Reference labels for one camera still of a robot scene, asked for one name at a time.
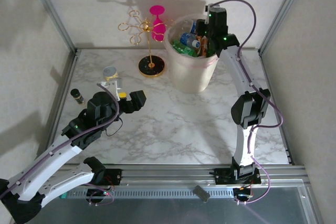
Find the cable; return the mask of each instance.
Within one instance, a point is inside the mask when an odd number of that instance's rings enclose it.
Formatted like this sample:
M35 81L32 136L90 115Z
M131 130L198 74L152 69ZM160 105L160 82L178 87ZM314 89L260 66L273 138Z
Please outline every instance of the cable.
M254 86L253 82L252 82L252 79L251 77L248 75L242 61L240 60L240 52L241 52L241 49L243 48L243 46L246 44L246 42L250 39L250 37L252 36L254 30L256 29L256 25L257 25L257 15L256 15L256 12L254 10L254 8L252 7L252 5L250 3L248 3L247 1L245 0L223 0L223 1L219 1L215 4L212 4L210 7L214 6L214 5L219 5L219 4L222 4L222 3L225 3L225 2L241 2L241 3L244 3L246 4L248 7L250 7L252 13L253 13L253 19L254 19L254 23L253 23L253 28L250 32L250 34L247 36L247 38L244 40L244 42L239 46L238 48L238 52L237 52L237 58L238 58L238 62L239 62L239 65L242 69L242 71L244 72L245 76L246 76L246 79L248 80L248 82L250 83L250 86L269 104L273 107L273 109L278 113L279 117L280 117L280 122L278 124L275 124L275 125L256 125L256 126L253 126L250 130L250 134L248 136L248 139L247 139L247 149L248 149L248 153L250 154L251 153L251 149L250 149L250 143L251 143L251 137L252 137L252 134L254 132L255 129L257 128L268 128L268 129L271 129L271 128L277 128L277 127L280 127L282 126L283 124L283 120L284 120L284 117L282 115L282 112L278 109L278 107L276 107L275 104L273 104L267 97L265 97L257 88L256 86Z
M110 119L110 120L108 120L107 122L104 122L104 123L102 123L102 124L99 124L99 125L97 125L97 126L95 126L95 127L92 127L92 128L90 128L90 129L88 129L88 130L86 130L86 131L83 131L83 132L81 132L81 133L79 133L78 135L76 135L76 136L73 136L72 138L70 138L69 140L67 140L67 141L65 141L64 143L62 143L62 144L60 144L60 145L58 145L57 147L55 147L51 152L49 152L46 156L44 156L43 158L41 158L31 169L29 169L20 179L18 179L17 180L17 182L19 182L20 184L22 184L23 183L23 181L27 178L27 177L29 177L31 174L33 174L37 169L39 169L40 167L41 167L41 165L47 160L47 159L49 159L50 157L51 157L51 154L50 153L55 153L55 152L57 152L57 151L59 151L60 149L62 149L63 147L65 147L65 146L67 146L68 144L70 144L73 140L75 140L75 139L77 139L77 138L79 138L79 137L81 137L81 136L83 136L83 135L85 135L85 134L87 134L87 133L89 133L89 132L91 132L91 131L94 131L94 130L97 130L97 129L99 129L99 128L101 128L101 127L104 127L104 126L106 126L106 125L108 125L108 124L111 124L111 123L113 123L114 121L115 121L115 119L118 117L118 115L119 115L119 103L118 103L118 101L116 100L116 98L113 96L113 94L108 90L108 89L106 89L105 87L103 87L101 84L99 84L99 83L97 83L97 86L98 87L100 87L100 88L102 88L111 98L112 98L112 100L114 101L114 104L115 104L115 107L116 107L116 114ZM8 193L8 192L10 192L10 191L12 191L14 188L16 188L17 186L18 186L18 184L17 184L17 182L16 183L14 183L14 184L12 184L7 190L5 190L1 195L0 195L0 200L3 198L3 197L5 197L5 195Z
M110 196L111 201L109 201L109 202L107 202L107 203L101 203L101 204L96 203L96 204L95 204L96 207L98 207L98 206L108 205L108 204L111 204L111 203L114 202L114 197L113 197L113 195L112 195L112 193L111 193L110 191L105 190L104 188L101 188L100 186L96 186L96 185L94 185L94 184L90 184L90 183L87 183L87 184L84 184L84 185L85 185L85 186L92 186L92 187L94 187L94 188L96 188L96 189L102 191L103 193L105 193L106 196ZM89 198L89 205L90 205L90 206L91 206L91 204L92 204L92 201L91 201L91 200L92 200L92 197L93 197L96 193L97 193L97 192L95 191L93 194L90 195L90 198Z
M225 2L241 2L241 3L244 3L246 4L252 11L253 13L253 27L252 27L252 30L250 32L250 34L247 36L247 38L244 40L244 42L239 46L238 48L238 51L237 51L237 59L238 59L238 62L239 62L239 65L242 69L242 71L244 72L244 75L246 76L246 79L248 80L248 82L250 83L250 86L269 104L273 107L273 109L278 113L279 117L280 117L280 122L278 124L275 124L275 125L256 125L256 126L253 126L250 130L250 134L248 136L248 139L247 139L247 152L248 154L251 153L251 149L250 149L250 145L251 145L251 137L252 137L252 134L254 132L255 129L257 128L268 128L268 129L271 129L271 128L277 128L277 127L280 127L282 126L283 124L283 120L284 120L284 117L283 117L283 114L282 112L278 109L278 107L273 104L267 97L264 96L264 94L262 94L257 88L256 86L253 84L252 82L252 79L251 77L248 75L248 72L246 71L245 67L244 67L244 64L242 63L241 61L241 58L240 58L240 52L241 52L241 49L243 48L243 46L246 44L246 42L250 39L250 37L252 36L254 30L256 29L256 26L257 26L257 14L254 10L254 8L252 7L252 5L245 1L245 0L223 0L223 1L219 1L217 3L214 3L212 4L210 7L212 6L215 6L215 5L219 5L219 4L222 4L222 3L225 3ZM270 190L270 186L271 186L271 180L270 180L270 177L269 177L269 174L266 172L266 170L254 159L253 156L251 156L251 159L260 167L260 169L262 169L264 171L264 173L266 174L267 178L268 178L268 187L267 187L267 190L266 192L264 192L264 194L262 194L259 198L255 199L255 200L252 200L252 201L246 201L245 203L249 204L249 203L254 203L262 198L264 198L269 190Z
M120 127L119 127L113 134L108 135L108 134L107 134L107 129L105 129L105 134L106 134L106 136L113 136L113 135L115 135L115 134L121 129L121 127L124 125L124 122L122 121L121 118L119 118L119 120L121 121L121 125L120 125Z

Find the marble table surface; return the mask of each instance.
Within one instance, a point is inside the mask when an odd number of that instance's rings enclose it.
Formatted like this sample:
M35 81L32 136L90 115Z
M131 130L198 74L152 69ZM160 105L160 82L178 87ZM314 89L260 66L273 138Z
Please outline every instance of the marble table surface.
M82 50L73 73L69 93L61 113L57 134L86 106L79 105L70 95L78 89L89 100L101 89L102 71L115 66L122 78L123 91L144 90L145 106L132 114L122 114L124 125L113 137L102 137L74 157L69 163L81 163L95 156L103 164L230 164L236 148L237 128L230 109L237 100L232 78L225 65L218 62L209 86L198 94L185 94L175 89L169 79L169 61L165 50L153 50L162 57L167 68L157 78L142 76L137 65L148 55L143 49ZM256 50L243 54L262 87L265 76ZM263 124L275 124L269 106ZM120 121L108 128L112 134ZM279 129L259 129L256 159L263 164L288 164Z

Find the translucent bucket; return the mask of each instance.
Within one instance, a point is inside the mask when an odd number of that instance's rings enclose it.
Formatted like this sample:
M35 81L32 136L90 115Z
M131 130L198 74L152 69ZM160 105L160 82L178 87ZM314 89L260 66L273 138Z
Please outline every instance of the translucent bucket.
M191 14L178 18L174 26L166 31L163 40L169 55L170 79L173 85L184 93L199 93L203 91L208 86L218 62L217 55L208 58L195 58L179 54L170 43L183 20L200 18L204 19L205 16Z

